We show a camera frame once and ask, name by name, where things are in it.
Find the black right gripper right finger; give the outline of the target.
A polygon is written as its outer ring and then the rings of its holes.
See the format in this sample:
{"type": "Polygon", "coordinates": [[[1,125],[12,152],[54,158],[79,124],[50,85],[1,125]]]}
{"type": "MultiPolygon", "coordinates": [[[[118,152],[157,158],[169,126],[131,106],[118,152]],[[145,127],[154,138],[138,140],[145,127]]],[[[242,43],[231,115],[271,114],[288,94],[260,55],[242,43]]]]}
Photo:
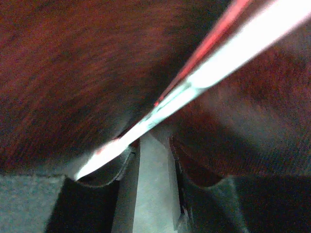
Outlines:
{"type": "Polygon", "coordinates": [[[219,176],[170,138],[182,212],[191,233],[308,233],[308,176],[219,176]]]}

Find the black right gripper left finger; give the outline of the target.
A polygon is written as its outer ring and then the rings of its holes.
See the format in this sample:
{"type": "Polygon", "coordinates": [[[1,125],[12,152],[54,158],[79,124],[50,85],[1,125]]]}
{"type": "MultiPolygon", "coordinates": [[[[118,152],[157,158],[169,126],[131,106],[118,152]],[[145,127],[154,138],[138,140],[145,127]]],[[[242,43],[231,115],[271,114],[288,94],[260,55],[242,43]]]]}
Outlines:
{"type": "Polygon", "coordinates": [[[136,205],[136,148],[77,182],[65,179],[46,233],[131,233],[136,205]]]}

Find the pink racket cover bag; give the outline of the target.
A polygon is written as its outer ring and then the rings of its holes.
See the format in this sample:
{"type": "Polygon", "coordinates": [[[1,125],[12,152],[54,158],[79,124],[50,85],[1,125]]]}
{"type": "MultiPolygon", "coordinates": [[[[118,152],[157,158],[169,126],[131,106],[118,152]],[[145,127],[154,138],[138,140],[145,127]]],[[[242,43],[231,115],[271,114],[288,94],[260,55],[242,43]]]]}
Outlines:
{"type": "MultiPolygon", "coordinates": [[[[73,176],[266,0],[3,0],[0,172],[73,176]]],[[[155,128],[183,166],[310,175],[311,24],[155,128]]]]}

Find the badminton racket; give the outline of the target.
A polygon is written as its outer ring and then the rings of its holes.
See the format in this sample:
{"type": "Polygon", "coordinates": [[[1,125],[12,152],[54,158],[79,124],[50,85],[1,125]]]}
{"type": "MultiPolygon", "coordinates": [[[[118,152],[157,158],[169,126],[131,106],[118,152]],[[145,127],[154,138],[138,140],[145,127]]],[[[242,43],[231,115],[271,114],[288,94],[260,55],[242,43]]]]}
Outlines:
{"type": "Polygon", "coordinates": [[[134,233],[174,232],[166,145],[171,132],[168,127],[157,127],[140,138],[134,233]]]}

